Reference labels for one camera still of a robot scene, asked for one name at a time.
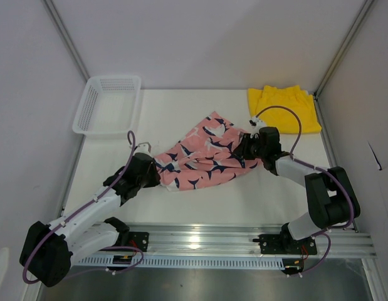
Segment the yellow shorts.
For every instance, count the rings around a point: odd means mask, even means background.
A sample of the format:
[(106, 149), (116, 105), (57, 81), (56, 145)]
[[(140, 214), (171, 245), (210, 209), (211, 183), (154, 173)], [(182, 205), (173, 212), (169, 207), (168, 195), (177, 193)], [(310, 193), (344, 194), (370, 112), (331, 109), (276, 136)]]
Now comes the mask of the yellow shorts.
[(322, 129), (318, 123), (313, 97), (300, 86), (248, 89), (250, 116), (258, 116), (282, 134), (316, 134)]

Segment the pink patterned shorts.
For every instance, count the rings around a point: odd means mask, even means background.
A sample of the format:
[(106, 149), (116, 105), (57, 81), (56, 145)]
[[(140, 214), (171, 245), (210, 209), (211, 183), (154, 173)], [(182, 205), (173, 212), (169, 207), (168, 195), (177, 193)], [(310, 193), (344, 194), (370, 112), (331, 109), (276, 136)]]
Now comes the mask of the pink patterned shorts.
[(261, 165), (233, 154), (244, 130), (216, 112), (200, 121), (174, 147), (157, 155), (160, 184), (169, 191), (218, 186)]

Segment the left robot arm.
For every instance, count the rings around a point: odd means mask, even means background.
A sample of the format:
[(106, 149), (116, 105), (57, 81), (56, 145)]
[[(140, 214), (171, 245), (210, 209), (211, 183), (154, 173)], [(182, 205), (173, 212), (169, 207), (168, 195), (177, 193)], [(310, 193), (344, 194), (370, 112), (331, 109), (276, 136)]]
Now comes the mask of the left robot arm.
[(159, 184), (154, 158), (147, 151), (138, 151), (81, 207), (48, 224), (35, 222), (19, 259), (24, 283), (55, 286), (73, 265), (97, 251), (128, 250), (143, 255), (146, 249), (132, 243), (129, 226), (108, 214), (141, 189)]

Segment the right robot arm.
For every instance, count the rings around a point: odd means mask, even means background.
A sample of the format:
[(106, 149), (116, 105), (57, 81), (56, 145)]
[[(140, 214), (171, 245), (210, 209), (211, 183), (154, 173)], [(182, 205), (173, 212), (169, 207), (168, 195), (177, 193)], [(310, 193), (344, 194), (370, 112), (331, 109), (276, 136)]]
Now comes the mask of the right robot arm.
[(329, 229), (346, 227), (360, 215), (360, 205), (344, 168), (323, 169), (283, 151), (275, 127), (263, 127), (256, 134), (241, 134), (233, 154), (241, 160), (259, 159), (270, 173), (303, 186), (307, 212), (285, 223), (277, 235), (259, 235), (254, 242), (264, 255), (315, 255), (314, 238)]

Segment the white tray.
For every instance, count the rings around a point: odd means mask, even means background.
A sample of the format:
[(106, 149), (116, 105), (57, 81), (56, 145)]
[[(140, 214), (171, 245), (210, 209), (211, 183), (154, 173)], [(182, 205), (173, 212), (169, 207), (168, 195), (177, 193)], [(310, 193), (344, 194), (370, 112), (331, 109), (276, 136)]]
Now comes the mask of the white tray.
[(141, 78), (102, 75), (88, 79), (72, 130), (93, 139), (119, 139), (136, 131), (142, 108)]

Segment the right side table rail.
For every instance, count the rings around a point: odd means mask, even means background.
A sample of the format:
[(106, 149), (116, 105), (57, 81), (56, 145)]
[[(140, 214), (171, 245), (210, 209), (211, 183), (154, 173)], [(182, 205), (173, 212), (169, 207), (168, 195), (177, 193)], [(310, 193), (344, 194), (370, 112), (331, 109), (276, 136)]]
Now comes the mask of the right side table rail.
[(322, 127), (321, 136), (322, 136), (325, 152), (327, 155), (328, 163), (329, 163), (330, 167), (335, 167), (338, 165), (337, 158), (336, 158), (336, 155), (334, 153), (334, 149), (333, 149), (330, 135), (328, 133), (327, 123), (326, 123), (325, 118), (324, 118), (323, 113), (322, 113), (322, 107), (320, 105), (320, 102), (318, 100), (316, 93), (313, 94), (313, 101), (314, 101), (314, 105), (315, 105), (315, 110), (316, 110), (318, 122)]

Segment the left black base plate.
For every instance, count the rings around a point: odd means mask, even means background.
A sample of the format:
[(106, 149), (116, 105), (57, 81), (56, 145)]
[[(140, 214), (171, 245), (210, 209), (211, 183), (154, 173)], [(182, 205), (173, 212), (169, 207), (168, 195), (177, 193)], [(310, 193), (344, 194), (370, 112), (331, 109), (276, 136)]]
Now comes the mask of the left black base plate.
[(132, 246), (146, 252), (149, 246), (149, 233), (130, 231), (126, 246)]

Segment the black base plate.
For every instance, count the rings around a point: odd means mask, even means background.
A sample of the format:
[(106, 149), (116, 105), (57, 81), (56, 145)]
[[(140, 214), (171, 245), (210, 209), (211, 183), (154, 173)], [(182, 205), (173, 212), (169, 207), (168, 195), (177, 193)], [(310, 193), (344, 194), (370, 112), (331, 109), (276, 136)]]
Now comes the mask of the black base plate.
[(132, 246), (146, 252), (149, 246), (149, 233), (130, 231), (126, 246)]
[(252, 239), (262, 255), (316, 255), (317, 245), (311, 237), (294, 240), (284, 235), (263, 234)]

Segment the aluminium mounting rail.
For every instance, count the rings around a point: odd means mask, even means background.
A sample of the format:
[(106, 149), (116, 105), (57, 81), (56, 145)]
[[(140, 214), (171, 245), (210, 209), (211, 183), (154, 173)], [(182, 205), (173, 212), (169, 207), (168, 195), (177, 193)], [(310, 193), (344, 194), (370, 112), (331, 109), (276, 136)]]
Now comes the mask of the aluminium mounting rail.
[[(189, 256), (259, 255), (253, 242), (260, 234), (277, 234), (277, 225), (128, 224), (131, 231), (149, 233), (148, 254)], [(354, 230), (332, 230), (330, 258), (375, 258), (372, 238)]]

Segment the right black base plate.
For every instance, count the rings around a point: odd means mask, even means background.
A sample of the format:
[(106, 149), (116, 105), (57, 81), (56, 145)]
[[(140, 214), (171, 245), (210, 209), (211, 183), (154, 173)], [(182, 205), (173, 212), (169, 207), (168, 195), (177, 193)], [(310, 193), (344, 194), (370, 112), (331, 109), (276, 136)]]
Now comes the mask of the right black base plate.
[(252, 239), (262, 255), (316, 255), (317, 245), (311, 237), (294, 240), (284, 235), (263, 234)]

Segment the left corner frame post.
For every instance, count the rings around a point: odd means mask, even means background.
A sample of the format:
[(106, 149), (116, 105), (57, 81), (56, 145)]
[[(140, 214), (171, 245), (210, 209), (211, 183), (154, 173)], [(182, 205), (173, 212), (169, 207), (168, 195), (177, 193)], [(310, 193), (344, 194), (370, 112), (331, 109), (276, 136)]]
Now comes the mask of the left corner frame post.
[(87, 82), (90, 78), (89, 72), (83, 62), (82, 57), (80, 56), (79, 51), (77, 50), (77, 47), (73, 42), (73, 39), (66, 27), (65, 22), (63, 21), (63, 18), (61, 17), (60, 12), (58, 11), (58, 8), (56, 7), (55, 2), (53, 0), (42, 0), (41, 3), (44, 9), (46, 10), (48, 17), (53, 23), (53, 26), (55, 27), (55, 30), (57, 31), (58, 36), (60, 37), (60, 40), (65, 46), (68, 55), (72, 63), (74, 64), (77, 72), (79, 73), (83, 81)]

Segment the corner frame post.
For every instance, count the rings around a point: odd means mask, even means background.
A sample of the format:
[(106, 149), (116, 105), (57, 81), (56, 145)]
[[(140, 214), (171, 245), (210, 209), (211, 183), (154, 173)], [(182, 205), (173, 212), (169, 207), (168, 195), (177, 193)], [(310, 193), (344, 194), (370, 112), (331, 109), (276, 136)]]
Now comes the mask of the corner frame post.
[(332, 61), (330, 62), (324, 76), (320, 80), (320, 83), (318, 84), (317, 88), (313, 93), (315, 100), (321, 96), (329, 81), (332, 79), (334, 73), (339, 68), (341, 62), (345, 58), (345, 55), (348, 53), (357, 35), (360, 33), (360, 30), (362, 29), (364, 23), (366, 22), (369, 14), (373, 10), (376, 3), (376, 0), (366, 0), (362, 3), (361, 8), (356, 14), (355, 19), (352, 21), (349, 30), (347, 31), (343, 41), (338, 47), (338, 50), (333, 56)]
[(77, 47), (73, 42), (73, 39), (66, 27), (65, 22), (63, 21), (63, 18), (61, 17), (60, 12), (58, 11), (58, 8), (56, 7), (55, 2), (53, 0), (42, 0), (41, 3), (44, 9), (46, 10), (48, 17), (53, 23), (53, 26), (55, 27), (55, 30), (57, 31), (58, 36), (60, 37), (60, 40), (65, 46), (68, 55), (72, 63), (74, 64), (77, 72), (79, 73), (83, 81), (87, 82), (90, 78), (89, 72), (83, 62), (82, 57), (80, 56), (79, 51), (77, 50)]

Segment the right corner frame post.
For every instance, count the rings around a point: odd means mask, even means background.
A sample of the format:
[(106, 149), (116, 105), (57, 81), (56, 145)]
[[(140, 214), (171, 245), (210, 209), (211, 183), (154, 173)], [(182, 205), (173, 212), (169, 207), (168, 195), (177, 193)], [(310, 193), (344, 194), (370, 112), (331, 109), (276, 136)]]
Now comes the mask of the right corner frame post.
[(313, 93), (315, 100), (321, 96), (329, 81), (332, 79), (334, 73), (339, 68), (341, 62), (345, 58), (345, 55), (348, 53), (357, 35), (360, 33), (360, 30), (362, 29), (364, 23), (366, 22), (369, 14), (373, 10), (376, 3), (376, 0), (366, 0), (362, 3), (361, 8), (356, 14), (355, 19), (352, 21), (349, 30), (347, 31), (343, 41), (338, 47), (338, 50), (333, 56), (332, 61), (330, 62), (324, 76), (320, 80), (320, 83), (318, 84), (317, 88)]

